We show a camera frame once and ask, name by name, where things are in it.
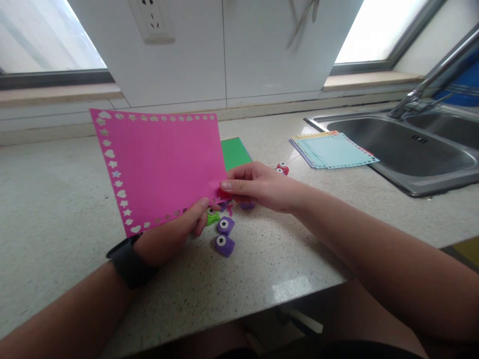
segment electrical outlet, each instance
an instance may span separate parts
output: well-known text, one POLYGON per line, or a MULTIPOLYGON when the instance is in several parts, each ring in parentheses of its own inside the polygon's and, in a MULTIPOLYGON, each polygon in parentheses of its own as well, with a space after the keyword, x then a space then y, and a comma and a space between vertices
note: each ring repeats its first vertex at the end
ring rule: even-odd
POLYGON ((161 19, 158 3, 155 0, 140 0, 140 3, 141 15, 148 33, 154 35, 165 33, 166 30, 161 19))
POLYGON ((128 3, 145 43, 175 41, 168 0, 128 0, 128 3))

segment window sill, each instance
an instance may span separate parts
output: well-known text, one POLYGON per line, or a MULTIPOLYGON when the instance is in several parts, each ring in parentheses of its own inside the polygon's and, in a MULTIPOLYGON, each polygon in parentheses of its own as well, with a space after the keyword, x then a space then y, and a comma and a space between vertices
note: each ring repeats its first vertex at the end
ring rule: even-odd
POLYGON ((115 83, 0 91, 0 108, 123 98, 115 83))
MULTIPOLYGON (((332 91, 396 84, 414 87, 422 79, 420 75, 396 71, 329 76, 322 92, 326 95, 332 91)), ((0 108, 120 98, 123 98, 123 93, 115 83, 4 90, 0 91, 0 108)))
POLYGON ((424 77, 420 75, 396 71, 337 75, 327 78, 322 91, 350 90, 364 87, 421 82, 423 79, 424 77))

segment watch strap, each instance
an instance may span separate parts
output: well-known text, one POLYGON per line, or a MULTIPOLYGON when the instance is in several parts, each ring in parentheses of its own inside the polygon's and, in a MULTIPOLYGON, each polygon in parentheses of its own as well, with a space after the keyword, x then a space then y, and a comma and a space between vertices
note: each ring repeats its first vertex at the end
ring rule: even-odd
POLYGON ((106 254, 107 258, 111 258, 117 273, 131 289, 146 284, 159 269, 146 264, 133 250, 133 244, 138 238, 140 234, 126 238, 106 254))

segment frosted window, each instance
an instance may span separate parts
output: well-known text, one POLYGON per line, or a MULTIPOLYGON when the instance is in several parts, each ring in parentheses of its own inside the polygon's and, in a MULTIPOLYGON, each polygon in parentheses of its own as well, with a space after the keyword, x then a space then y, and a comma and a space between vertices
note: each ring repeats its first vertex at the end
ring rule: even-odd
POLYGON ((0 1, 2 73, 105 68, 66 0, 0 1))
POLYGON ((364 0, 336 63, 386 60, 428 0, 364 0))

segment chrome faucet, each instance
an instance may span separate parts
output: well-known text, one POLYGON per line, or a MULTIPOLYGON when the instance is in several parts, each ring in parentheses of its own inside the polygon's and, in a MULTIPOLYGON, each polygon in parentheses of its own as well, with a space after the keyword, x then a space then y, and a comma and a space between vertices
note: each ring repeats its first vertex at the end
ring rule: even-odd
POLYGON ((479 23, 464 38, 462 38, 462 40, 457 43, 457 45, 431 71, 429 71, 423 82, 404 96, 401 102, 391 110, 388 116, 394 119, 400 119, 406 112, 416 114, 422 113, 454 95, 449 94, 432 103, 423 103, 419 101, 424 94, 424 90, 447 69, 449 69, 462 55, 469 51, 476 44, 478 38, 479 23))

